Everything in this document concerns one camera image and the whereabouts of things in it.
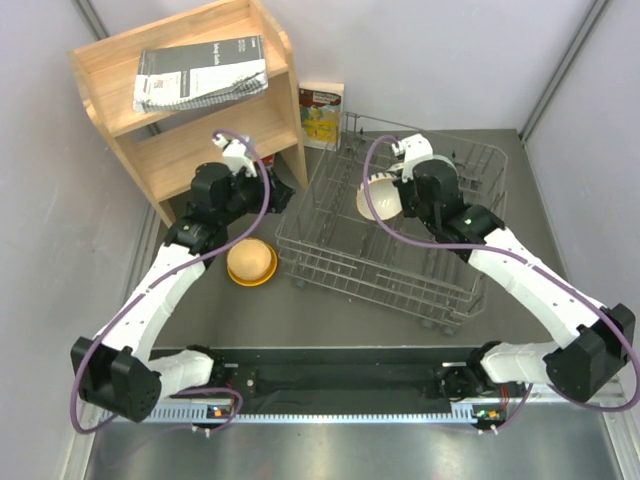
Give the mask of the grey wire dish rack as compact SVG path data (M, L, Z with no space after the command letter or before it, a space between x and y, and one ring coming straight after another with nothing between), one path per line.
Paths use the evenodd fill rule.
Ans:
M278 227L280 264L298 286L339 291L453 334L484 311L488 279L451 252L396 241L356 207L372 142L386 133L404 137L416 131L344 113L339 146L325 148L299 205Z

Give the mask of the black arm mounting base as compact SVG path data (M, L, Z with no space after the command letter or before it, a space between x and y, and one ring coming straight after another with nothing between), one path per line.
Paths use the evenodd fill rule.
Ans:
M214 347L210 380L193 398L243 398L245 415L448 413L486 399L502 407L525 388L480 385L466 368L469 347Z

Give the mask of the yellow plastic bowl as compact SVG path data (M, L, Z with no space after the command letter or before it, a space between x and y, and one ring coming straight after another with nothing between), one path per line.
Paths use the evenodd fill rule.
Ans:
M262 284L266 283L268 280L270 280L273 277L273 275L276 272L277 264L278 264L277 255L275 253L275 250L270 245L268 245L266 242L264 242L264 243L266 244L266 246L270 250L270 253L271 253L271 264L270 264L267 272L257 280L248 281L248 280L243 280L241 278L238 278L236 275L234 275L231 272L231 269L229 268L229 266L227 264L227 257L226 257L227 273L228 273L229 277L236 284L244 286L244 287L256 287L256 286L259 286L259 285L262 285Z

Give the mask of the wooden two-tier shelf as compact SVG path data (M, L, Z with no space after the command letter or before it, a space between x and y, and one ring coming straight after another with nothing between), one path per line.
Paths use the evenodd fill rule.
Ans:
M265 93L136 142L133 132L169 118L139 114L133 87L141 53L259 35L269 77ZM165 225L175 214L170 199L186 192L197 166L218 161L211 137L218 128L249 136L257 152L279 154L301 187L308 174L293 51L286 32L259 1L217 1L129 30L70 52L84 109Z

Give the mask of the black-white striped bowl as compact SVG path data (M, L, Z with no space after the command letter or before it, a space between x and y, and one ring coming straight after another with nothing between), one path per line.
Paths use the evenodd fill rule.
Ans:
M356 209L367 220L374 220L366 200L364 186L369 188L370 199L381 220L389 220L402 212L402 204L394 181L398 178L395 171L383 171L367 177L356 193Z

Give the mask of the colourful paperback book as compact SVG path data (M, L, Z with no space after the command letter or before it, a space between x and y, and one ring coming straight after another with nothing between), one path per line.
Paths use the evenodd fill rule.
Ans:
M336 150L340 146L344 92L343 83L299 84L299 110L305 147Z

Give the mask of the pale green ceramic bowl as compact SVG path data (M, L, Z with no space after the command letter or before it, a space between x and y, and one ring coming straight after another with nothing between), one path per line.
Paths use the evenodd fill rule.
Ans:
M452 169L453 169L457 174L459 174L458 167L456 166L456 164L455 164L454 160L453 160L452 158L448 157L448 156L445 156L444 158L445 158L445 160L447 161L447 163L451 166L451 168L452 168Z

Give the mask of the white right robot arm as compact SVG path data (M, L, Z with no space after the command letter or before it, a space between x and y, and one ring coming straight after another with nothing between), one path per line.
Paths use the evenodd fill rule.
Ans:
M394 186L403 215L419 219L433 235L432 248L452 251L488 276L551 336L547 343L495 341L478 349L466 372L474 393L487 396L507 382L538 383L587 405L625 366L639 365L633 312L582 294L533 255L491 210L467 202L449 159L405 161Z

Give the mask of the grey spiral-bound manual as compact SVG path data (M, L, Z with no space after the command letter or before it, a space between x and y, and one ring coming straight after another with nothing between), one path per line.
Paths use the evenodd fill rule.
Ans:
M192 110L239 101L268 87L263 38L252 35L145 50L139 57L133 109Z

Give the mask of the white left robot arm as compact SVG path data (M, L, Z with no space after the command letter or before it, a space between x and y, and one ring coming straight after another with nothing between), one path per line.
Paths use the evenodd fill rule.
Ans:
M204 347L157 359L151 351L180 299L218 255L234 246L229 225L246 215L259 223L268 213L283 212L295 191L270 165L249 176L214 162L197 168L190 193L184 214L169 227L125 305L93 338L80 337L71 348L70 417L79 433L89 431L79 421L79 400L141 422L164 398L191 389L212 397L226 387L225 370Z

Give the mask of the beige bird-pattern bowl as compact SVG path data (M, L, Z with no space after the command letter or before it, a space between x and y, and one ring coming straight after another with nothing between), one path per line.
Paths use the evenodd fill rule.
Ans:
M238 278L253 281L267 272L271 264L271 253L263 241L245 239L229 251L227 264Z

